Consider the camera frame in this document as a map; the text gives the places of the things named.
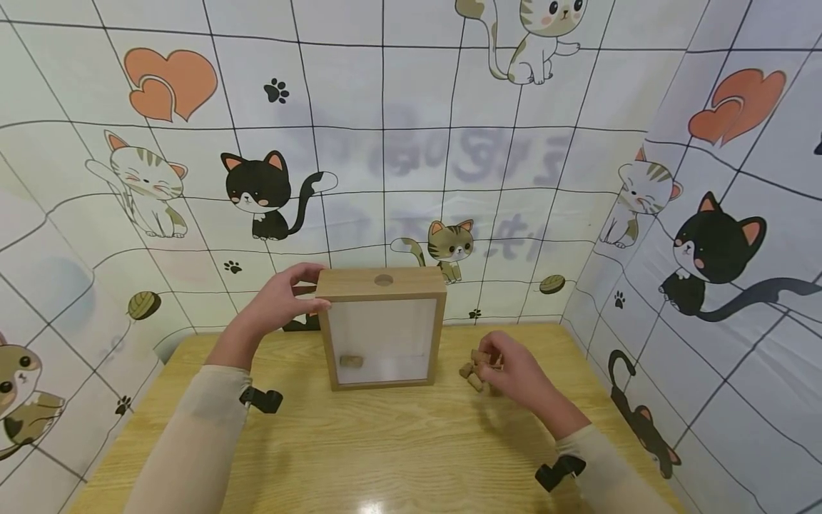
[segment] left hand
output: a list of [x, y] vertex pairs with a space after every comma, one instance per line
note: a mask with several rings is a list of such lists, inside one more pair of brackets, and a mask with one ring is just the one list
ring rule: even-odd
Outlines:
[[298, 299], [302, 294], [316, 291], [315, 285], [297, 285], [298, 282], [316, 284], [322, 264], [300, 262], [272, 276], [254, 299], [237, 315], [235, 320], [244, 331], [257, 337], [280, 329], [301, 314], [327, 311], [331, 302], [324, 299]]

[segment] hand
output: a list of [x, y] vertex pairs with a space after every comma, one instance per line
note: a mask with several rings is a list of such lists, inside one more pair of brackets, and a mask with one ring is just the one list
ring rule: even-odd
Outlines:
[[280, 329], [301, 314], [326, 311], [331, 303], [323, 299], [298, 299], [301, 294], [313, 293], [315, 285], [297, 285], [298, 282], [316, 284], [325, 267], [322, 264], [300, 262], [272, 276], [254, 299], [237, 315], [237, 323], [254, 336]]
[[481, 363], [477, 375], [533, 412], [557, 441], [591, 424], [548, 380], [531, 352], [505, 332], [487, 334], [479, 350], [491, 354], [492, 364], [503, 366], [495, 370]]
[[504, 364], [502, 370], [479, 365], [477, 375], [513, 401], [535, 414], [544, 405], [553, 384], [531, 352], [503, 331], [494, 331], [479, 341], [479, 351], [491, 354], [491, 363]]

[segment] beige sleeve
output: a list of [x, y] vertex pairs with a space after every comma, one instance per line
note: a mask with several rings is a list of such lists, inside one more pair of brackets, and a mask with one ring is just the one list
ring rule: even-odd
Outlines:
[[556, 451], [585, 461], [585, 470], [576, 478], [576, 483], [597, 514], [674, 512], [593, 425], [557, 441]]
[[216, 514], [248, 408], [248, 372], [203, 366], [137, 477], [126, 514]]

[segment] orange heart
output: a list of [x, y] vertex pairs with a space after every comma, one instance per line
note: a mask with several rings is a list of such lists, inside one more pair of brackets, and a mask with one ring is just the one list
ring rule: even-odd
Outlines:
[[729, 100], [714, 111], [706, 109], [694, 114], [688, 122], [688, 130], [693, 137], [715, 145], [733, 126], [741, 111], [741, 102]]
[[714, 98], [732, 91], [734, 96], [743, 99], [743, 104], [742, 113], [725, 132], [722, 146], [765, 121], [776, 107], [786, 83], [784, 72], [773, 72], [764, 78], [762, 70], [754, 69], [740, 70], [725, 79], [717, 88]]
[[169, 87], [155, 79], [143, 82], [143, 89], [128, 95], [132, 107], [146, 118], [171, 121], [172, 96]]
[[123, 64], [138, 87], [151, 76], [165, 81], [173, 93], [174, 112], [186, 121], [217, 91], [214, 67], [208, 59], [190, 50], [174, 50], [169, 58], [164, 58], [152, 49], [131, 49]]

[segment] wooden box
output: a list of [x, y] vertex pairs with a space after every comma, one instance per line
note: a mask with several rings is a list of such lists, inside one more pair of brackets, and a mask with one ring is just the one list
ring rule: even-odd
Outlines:
[[446, 285], [435, 267], [323, 270], [317, 298], [331, 389], [434, 383]]

